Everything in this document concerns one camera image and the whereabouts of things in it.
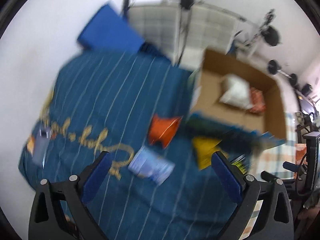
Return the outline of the plaid checkered blanket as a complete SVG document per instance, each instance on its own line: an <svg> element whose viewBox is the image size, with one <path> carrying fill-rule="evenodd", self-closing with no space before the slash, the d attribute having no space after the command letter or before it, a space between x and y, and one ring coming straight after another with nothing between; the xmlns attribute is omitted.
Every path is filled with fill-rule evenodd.
<svg viewBox="0 0 320 240"><path fill-rule="evenodd" d="M296 161L297 135L296 119L293 113L285 113L286 138L285 144L264 150L251 159L249 173L257 180L262 181L261 172L267 171L280 179L293 179L294 173L283 168L285 161L294 163Z"/></svg>

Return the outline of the cardboard box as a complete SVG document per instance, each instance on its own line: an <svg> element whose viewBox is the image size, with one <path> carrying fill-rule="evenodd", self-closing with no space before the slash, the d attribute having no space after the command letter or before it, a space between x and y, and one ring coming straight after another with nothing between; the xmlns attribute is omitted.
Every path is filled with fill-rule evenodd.
<svg viewBox="0 0 320 240"><path fill-rule="evenodd" d="M276 81L230 55L206 49L196 73L191 113L286 140L286 118Z"/></svg>

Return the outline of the red floral snack pack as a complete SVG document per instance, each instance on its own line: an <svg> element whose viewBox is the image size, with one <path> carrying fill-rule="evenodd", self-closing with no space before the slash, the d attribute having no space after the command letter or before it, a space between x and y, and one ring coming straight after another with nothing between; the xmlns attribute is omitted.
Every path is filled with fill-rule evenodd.
<svg viewBox="0 0 320 240"><path fill-rule="evenodd" d="M263 92L251 87L249 91L250 107L246 111L252 114L262 115L266 110Z"/></svg>

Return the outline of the barbell on floor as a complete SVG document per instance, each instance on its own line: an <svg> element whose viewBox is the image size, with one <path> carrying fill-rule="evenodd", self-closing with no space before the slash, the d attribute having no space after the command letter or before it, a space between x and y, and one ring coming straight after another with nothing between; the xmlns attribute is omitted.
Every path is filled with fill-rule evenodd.
<svg viewBox="0 0 320 240"><path fill-rule="evenodd" d="M295 73L287 74L284 72L276 60L270 60L267 64L267 71L270 75L281 74L288 78L292 87L295 87L298 83L298 76Z"/></svg>

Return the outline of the blue striped blanket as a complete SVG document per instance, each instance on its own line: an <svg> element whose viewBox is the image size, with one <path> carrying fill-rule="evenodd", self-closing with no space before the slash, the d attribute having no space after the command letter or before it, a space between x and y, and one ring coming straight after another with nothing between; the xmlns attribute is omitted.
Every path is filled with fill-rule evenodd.
<svg viewBox="0 0 320 240"><path fill-rule="evenodd" d="M91 215L109 239L216 239L236 205L214 170L199 170L191 137L183 126L167 148L152 150L172 161L161 184L128 168L148 147L154 115L186 117L190 72L143 54L89 51L59 72L44 122L52 128L44 165L22 150L19 171L31 187L43 178L64 181L79 174L106 150L115 167L89 203Z"/></svg>

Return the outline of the orange snack bag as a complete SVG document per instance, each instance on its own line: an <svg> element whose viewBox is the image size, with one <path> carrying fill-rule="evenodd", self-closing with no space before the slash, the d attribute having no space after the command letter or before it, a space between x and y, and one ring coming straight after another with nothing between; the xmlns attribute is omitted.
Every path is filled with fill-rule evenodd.
<svg viewBox="0 0 320 240"><path fill-rule="evenodd" d="M167 148L177 133L181 121L181 116L161 118L158 114L155 114L151 119L148 131L149 144L160 143L162 148Z"/></svg>

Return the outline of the light blue tissue pack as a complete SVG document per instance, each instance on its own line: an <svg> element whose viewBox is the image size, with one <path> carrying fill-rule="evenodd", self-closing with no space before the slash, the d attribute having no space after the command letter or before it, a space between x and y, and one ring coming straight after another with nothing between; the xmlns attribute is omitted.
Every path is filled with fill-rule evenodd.
<svg viewBox="0 0 320 240"><path fill-rule="evenodd" d="M152 149L142 146L128 165L136 176L148 178L161 185L173 172L175 164L163 158Z"/></svg>

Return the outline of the grey quilted cushion right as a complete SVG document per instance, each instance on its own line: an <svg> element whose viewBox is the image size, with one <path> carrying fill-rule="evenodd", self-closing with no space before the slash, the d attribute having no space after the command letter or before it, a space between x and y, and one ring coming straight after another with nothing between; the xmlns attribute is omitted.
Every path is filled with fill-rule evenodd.
<svg viewBox="0 0 320 240"><path fill-rule="evenodd" d="M200 68L206 49L227 54L239 20L217 7L195 4L182 11L176 4L133 6L129 24L173 63L186 69Z"/></svg>

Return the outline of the white soft package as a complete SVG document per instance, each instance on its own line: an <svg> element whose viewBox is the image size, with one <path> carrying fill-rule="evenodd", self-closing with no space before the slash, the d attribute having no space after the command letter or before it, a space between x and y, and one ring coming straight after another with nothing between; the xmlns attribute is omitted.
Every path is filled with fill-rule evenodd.
<svg viewBox="0 0 320 240"><path fill-rule="evenodd" d="M250 107L249 83L243 78L227 74L221 83L222 95L219 99L221 103L247 110Z"/></svg>

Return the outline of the yellow snack bag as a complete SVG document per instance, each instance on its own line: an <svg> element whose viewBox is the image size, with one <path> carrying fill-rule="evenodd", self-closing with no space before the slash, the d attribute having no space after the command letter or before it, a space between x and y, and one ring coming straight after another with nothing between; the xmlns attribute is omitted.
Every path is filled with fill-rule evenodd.
<svg viewBox="0 0 320 240"><path fill-rule="evenodd" d="M228 159L229 155L221 149L221 140L209 137L194 137L192 145L196 153L197 166L199 170L204 170L211 165L212 154L221 151Z"/></svg>

